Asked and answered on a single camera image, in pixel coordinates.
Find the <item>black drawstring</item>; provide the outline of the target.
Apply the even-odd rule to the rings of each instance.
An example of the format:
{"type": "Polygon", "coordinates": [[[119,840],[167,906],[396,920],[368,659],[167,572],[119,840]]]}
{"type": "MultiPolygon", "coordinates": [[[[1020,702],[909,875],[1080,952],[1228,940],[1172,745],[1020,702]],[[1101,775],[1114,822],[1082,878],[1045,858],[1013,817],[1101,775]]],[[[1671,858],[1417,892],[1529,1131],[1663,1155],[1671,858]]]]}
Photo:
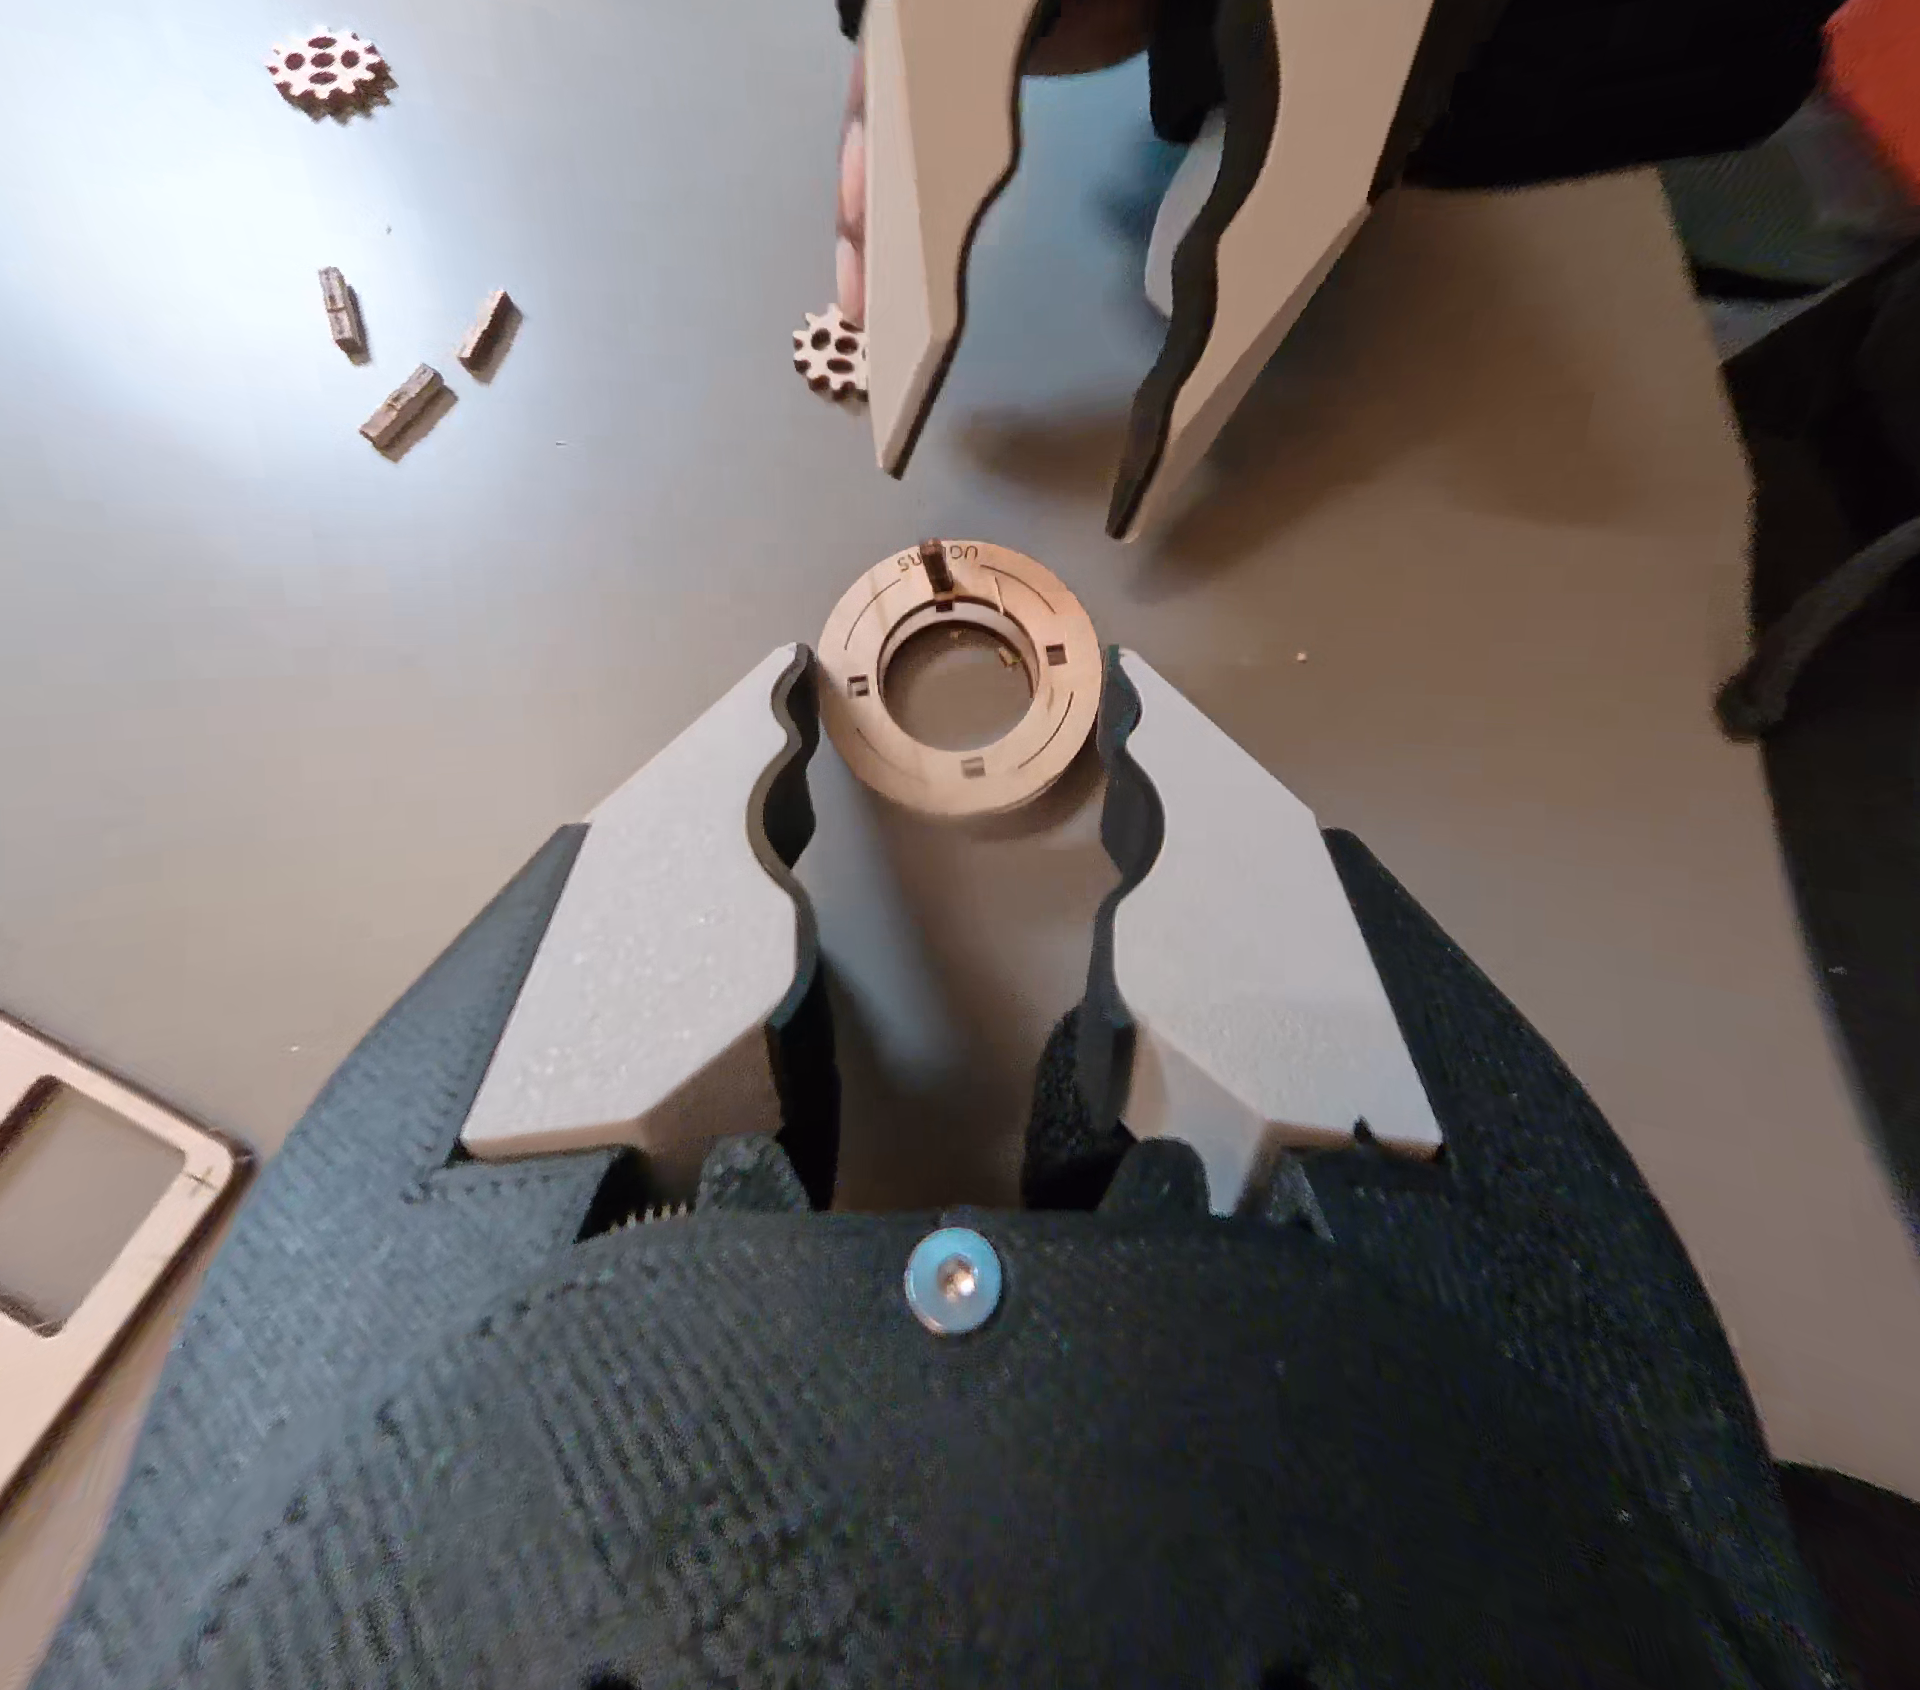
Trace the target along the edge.
{"type": "Polygon", "coordinates": [[[1755,638],[1744,665],[1716,695],[1722,732],[1750,745],[1778,728],[1812,661],[1916,561],[1919,517],[1911,517],[1807,588],[1755,638]]]}

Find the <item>orange object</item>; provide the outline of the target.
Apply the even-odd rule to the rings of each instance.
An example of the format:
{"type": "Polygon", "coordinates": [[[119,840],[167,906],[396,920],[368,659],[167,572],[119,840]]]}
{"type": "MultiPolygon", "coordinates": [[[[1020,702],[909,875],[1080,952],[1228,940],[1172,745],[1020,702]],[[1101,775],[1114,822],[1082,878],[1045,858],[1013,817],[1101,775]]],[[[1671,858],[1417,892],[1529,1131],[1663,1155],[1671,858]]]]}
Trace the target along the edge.
{"type": "Polygon", "coordinates": [[[1827,22],[1823,88],[1919,200],[1919,0],[1845,0],[1827,22]]]}

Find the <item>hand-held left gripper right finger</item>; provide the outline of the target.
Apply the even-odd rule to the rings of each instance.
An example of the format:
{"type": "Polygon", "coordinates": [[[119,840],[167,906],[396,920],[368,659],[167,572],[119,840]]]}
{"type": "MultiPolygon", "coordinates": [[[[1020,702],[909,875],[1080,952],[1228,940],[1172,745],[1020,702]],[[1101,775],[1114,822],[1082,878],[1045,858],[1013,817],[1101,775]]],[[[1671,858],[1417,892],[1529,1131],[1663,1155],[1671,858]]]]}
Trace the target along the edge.
{"type": "Polygon", "coordinates": [[[1076,1026],[1093,1126],[1187,1147],[1216,1216],[1292,1151],[1445,1131],[1323,824],[1142,655],[1106,657],[1097,911],[1076,1026]]]}

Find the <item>grey desk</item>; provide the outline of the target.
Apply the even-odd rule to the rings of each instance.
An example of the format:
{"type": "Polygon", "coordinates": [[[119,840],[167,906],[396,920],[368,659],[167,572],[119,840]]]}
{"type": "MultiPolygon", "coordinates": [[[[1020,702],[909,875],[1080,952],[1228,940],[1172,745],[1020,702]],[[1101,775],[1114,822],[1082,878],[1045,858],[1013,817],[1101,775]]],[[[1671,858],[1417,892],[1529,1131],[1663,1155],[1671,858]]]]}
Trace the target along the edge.
{"type": "Polygon", "coordinates": [[[1752,479],[1661,177],[1397,195],[1202,501],[1121,546],[1142,71],[1029,87],[902,480],[790,363],[848,72],[832,0],[4,0],[4,1008],[270,1159],[855,575],[1010,544],[1548,1039],[1775,1452],[1916,1495],[1916,1255],[1714,714],[1752,479]],[[278,96],[319,28],[378,47],[383,103],[278,96]],[[420,364],[451,397],[378,454],[420,364]]]}

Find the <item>large wooden puzzle sheet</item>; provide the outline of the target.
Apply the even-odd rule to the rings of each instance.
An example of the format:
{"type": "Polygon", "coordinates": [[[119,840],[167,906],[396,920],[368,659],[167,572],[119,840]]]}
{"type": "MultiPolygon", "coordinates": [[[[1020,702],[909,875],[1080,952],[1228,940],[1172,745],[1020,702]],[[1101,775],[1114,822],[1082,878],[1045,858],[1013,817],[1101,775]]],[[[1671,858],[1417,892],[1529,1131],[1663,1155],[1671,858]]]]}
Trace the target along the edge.
{"type": "Polygon", "coordinates": [[[210,1240],[254,1173],[252,1151],[76,1055],[15,1016],[2,1020],[4,1142],[58,1098],[75,1098],[165,1152],[163,1188],[97,1281],[60,1316],[4,1296],[2,1498],[15,1497],[129,1345],[161,1295],[210,1240]]]}

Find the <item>wooden gear with holes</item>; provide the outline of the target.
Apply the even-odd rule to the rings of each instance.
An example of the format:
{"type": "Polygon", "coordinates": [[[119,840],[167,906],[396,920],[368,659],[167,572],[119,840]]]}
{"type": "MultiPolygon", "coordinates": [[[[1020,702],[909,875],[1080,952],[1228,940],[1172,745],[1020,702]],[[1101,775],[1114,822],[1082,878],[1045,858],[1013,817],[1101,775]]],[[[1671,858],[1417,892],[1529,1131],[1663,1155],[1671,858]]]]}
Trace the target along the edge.
{"type": "Polygon", "coordinates": [[[276,95],[314,121],[347,121],[389,95],[392,71],[375,42],[321,26],[270,47],[262,67],[276,95]]]}
{"type": "Polygon", "coordinates": [[[813,390],[832,401],[869,397],[869,337],[841,306],[809,310],[790,340],[795,371],[813,390]]]}

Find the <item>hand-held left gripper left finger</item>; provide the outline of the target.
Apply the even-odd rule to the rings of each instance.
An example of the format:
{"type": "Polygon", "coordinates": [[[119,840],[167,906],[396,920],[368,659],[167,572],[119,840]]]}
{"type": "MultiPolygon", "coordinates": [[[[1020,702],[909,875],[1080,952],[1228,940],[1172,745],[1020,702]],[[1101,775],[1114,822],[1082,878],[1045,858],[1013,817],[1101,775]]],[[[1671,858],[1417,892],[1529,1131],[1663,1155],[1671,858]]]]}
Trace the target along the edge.
{"type": "Polygon", "coordinates": [[[473,1156],[701,1166],[778,1134],[795,1166],[830,1163],[830,1013],[796,875],[818,739],[814,653],[776,647],[588,814],[463,1128],[473,1156]]]}

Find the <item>black clothing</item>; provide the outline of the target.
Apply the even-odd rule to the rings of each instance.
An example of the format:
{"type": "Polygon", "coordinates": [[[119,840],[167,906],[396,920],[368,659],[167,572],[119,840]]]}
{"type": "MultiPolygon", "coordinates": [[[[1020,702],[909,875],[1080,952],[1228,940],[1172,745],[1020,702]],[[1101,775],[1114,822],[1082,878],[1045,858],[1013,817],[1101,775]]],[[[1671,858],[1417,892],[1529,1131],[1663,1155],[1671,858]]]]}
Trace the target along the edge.
{"type": "MultiPolygon", "coordinates": [[[[1725,364],[1755,480],[1750,614],[1782,622],[1916,525],[1916,465],[1855,357],[1792,327],[1725,364]]],[[[1898,565],[1814,647],[1761,739],[1788,887],[1870,1149],[1919,1227],[1919,571],[1898,565]]]]}

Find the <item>person's right hand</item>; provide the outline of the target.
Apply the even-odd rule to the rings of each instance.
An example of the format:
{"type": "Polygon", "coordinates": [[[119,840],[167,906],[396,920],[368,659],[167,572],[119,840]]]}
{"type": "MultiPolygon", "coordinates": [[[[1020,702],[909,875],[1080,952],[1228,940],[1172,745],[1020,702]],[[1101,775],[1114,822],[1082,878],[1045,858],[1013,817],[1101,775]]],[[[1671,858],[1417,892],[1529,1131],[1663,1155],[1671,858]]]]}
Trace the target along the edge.
{"type": "Polygon", "coordinates": [[[832,268],[834,306],[853,330],[866,329],[866,71],[864,49],[853,50],[834,167],[832,268]]]}

